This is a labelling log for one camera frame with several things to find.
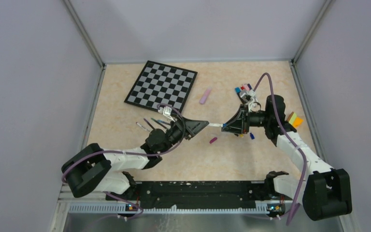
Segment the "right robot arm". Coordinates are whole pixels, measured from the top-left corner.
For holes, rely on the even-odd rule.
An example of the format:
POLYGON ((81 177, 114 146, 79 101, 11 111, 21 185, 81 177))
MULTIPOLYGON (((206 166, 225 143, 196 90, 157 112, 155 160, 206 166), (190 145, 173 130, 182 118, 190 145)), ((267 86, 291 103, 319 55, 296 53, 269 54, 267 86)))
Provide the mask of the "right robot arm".
POLYGON ((313 221, 348 215, 353 211, 350 176, 345 169, 335 169, 317 156, 285 120, 285 102, 279 95, 269 95, 264 110, 252 112, 240 105, 237 113, 222 125, 221 131, 247 134, 251 127, 262 127, 266 137, 283 151, 300 170, 299 178, 275 174, 264 186, 270 199, 280 195, 293 200, 288 219, 301 205, 313 221))

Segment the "purple gel pen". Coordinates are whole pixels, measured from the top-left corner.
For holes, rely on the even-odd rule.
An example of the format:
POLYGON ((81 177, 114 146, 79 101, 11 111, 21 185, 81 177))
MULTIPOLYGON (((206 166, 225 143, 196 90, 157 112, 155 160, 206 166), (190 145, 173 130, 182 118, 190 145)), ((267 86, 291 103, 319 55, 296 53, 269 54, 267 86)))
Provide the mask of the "purple gel pen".
POLYGON ((146 122, 146 124, 152 129, 152 130, 155 130, 155 127, 146 119, 146 118, 143 118, 143 120, 146 122))

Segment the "white marker blue cap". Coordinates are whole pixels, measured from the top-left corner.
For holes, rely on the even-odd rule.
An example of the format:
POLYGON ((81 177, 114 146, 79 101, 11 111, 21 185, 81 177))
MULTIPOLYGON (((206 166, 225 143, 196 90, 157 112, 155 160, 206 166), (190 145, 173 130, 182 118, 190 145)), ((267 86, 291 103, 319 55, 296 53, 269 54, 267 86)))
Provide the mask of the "white marker blue cap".
POLYGON ((218 127, 218 128, 223 128, 223 127, 226 127, 227 124, 226 124, 226 123, 209 123, 208 126, 209 126, 209 127, 218 127))

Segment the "green gel pen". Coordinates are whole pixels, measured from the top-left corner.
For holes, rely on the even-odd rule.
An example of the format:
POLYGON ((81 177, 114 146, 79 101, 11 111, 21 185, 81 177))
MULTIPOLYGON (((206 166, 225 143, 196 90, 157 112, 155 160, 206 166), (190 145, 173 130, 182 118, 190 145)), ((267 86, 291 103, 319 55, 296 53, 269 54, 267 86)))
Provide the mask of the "green gel pen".
POLYGON ((168 129, 165 125, 163 125, 161 122, 157 121, 156 119, 154 118, 151 118, 152 121, 154 121, 155 123, 157 123, 159 126, 161 126, 162 128, 164 129, 168 129))

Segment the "blue gel pen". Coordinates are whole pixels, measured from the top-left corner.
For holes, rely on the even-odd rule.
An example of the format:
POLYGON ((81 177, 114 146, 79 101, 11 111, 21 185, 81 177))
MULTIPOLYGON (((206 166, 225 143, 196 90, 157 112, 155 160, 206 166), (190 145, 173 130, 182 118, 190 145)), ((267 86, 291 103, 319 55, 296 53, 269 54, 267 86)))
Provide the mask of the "blue gel pen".
POLYGON ((163 121, 163 120, 157 120, 159 123, 165 124, 165 125, 170 125, 169 122, 163 121))

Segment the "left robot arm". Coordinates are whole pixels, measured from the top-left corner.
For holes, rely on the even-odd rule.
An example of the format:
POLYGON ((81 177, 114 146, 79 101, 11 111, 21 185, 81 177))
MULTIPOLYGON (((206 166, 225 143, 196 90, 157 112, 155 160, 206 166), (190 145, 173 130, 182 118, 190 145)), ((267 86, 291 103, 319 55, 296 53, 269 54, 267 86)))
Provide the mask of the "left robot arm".
POLYGON ((75 198, 94 191, 115 193, 124 200, 134 197, 136 183, 128 169, 145 170, 162 161, 162 155, 173 151, 183 139, 190 140, 208 121, 180 117, 165 130, 153 128, 143 145, 129 150, 105 150, 97 143, 82 149, 61 167, 62 182, 75 198))

